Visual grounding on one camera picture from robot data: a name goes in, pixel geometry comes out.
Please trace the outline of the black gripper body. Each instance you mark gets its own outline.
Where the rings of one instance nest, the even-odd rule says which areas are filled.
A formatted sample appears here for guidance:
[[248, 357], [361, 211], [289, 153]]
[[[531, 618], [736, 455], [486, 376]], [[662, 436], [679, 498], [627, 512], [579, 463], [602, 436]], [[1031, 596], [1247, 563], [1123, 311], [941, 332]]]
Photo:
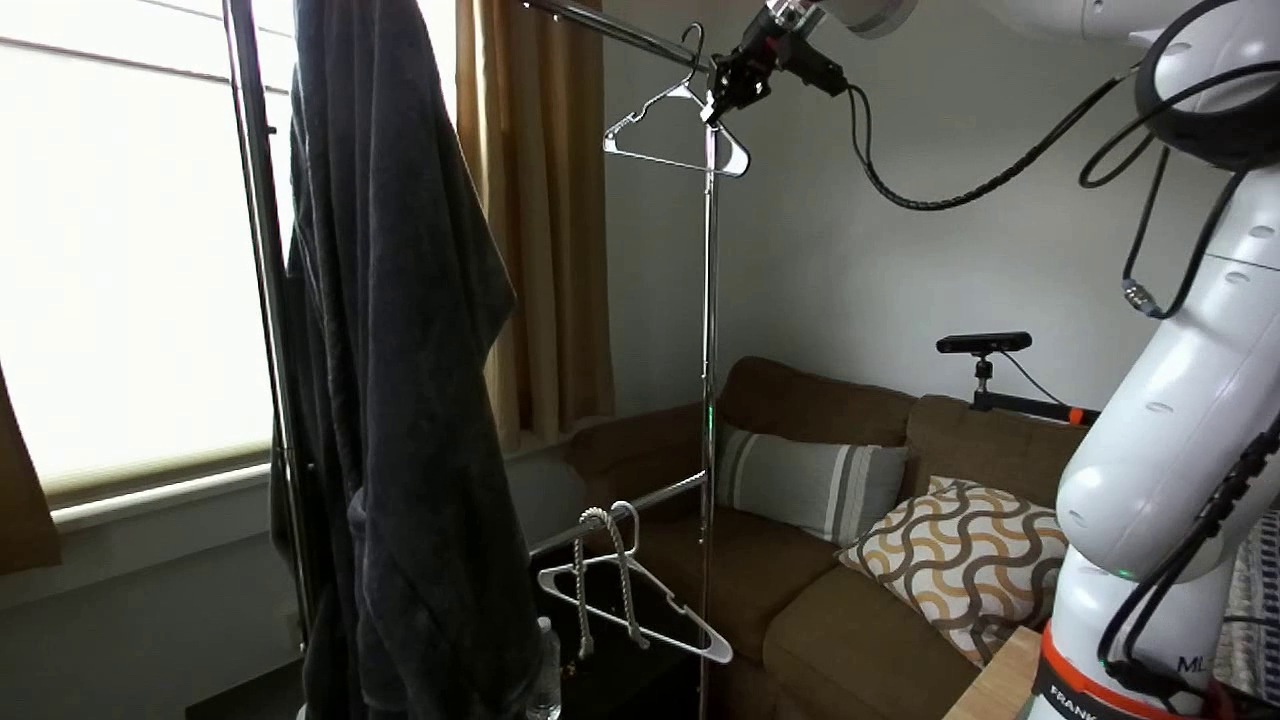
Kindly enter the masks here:
[[821, 20], [821, 5], [766, 5], [736, 47], [714, 60], [708, 121], [722, 124], [729, 113], [766, 102], [775, 72], [794, 72], [805, 84], [842, 95], [848, 87], [846, 68], [807, 43]]

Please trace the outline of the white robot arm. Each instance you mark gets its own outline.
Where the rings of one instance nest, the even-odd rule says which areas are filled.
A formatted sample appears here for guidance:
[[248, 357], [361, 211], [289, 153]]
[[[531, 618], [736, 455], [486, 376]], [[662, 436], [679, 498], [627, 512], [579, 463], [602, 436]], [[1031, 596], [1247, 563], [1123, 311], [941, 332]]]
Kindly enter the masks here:
[[1030, 702], [1030, 720], [1205, 720], [1229, 553], [1276, 500], [1280, 0], [766, 0], [714, 72], [714, 108], [760, 102], [775, 72], [848, 92], [807, 27], [834, 18], [875, 36], [917, 5], [1130, 53], [1130, 130], [1229, 174], [1177, 297], [1123, 287], [1158, 337], [1058, 483], [1070, 553]]

